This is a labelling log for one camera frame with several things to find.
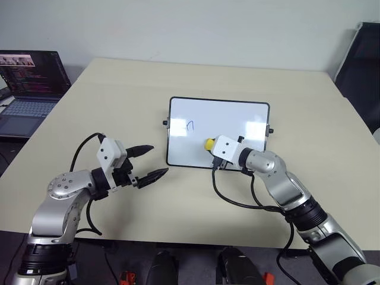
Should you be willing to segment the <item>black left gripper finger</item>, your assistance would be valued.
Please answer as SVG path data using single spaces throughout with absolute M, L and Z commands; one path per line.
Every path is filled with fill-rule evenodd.
M 143 187 L 146 187 L 152 183 L 155 183 L 157 180 L 159 180 L 162 176 L 164 176 L 169 168 L 162 168 L 157 169 L 155 171 L 149 172 L 145 177 L 138 178 L 136 177 L 137 184 L 135 185 L 138 189 L 141 189 Z
M 142 156 L 154 148 L 153 145 L 138 145 L 126 149 L 127 158 Z

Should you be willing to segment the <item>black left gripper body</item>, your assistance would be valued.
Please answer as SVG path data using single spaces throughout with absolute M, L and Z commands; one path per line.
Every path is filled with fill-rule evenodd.
M 116 186 L 129 186 L 137 187 L 137 178 L 132 174 L 133 165 L 129 158 L 126 158 L 121 167 L 114 168 L 112 177 Z

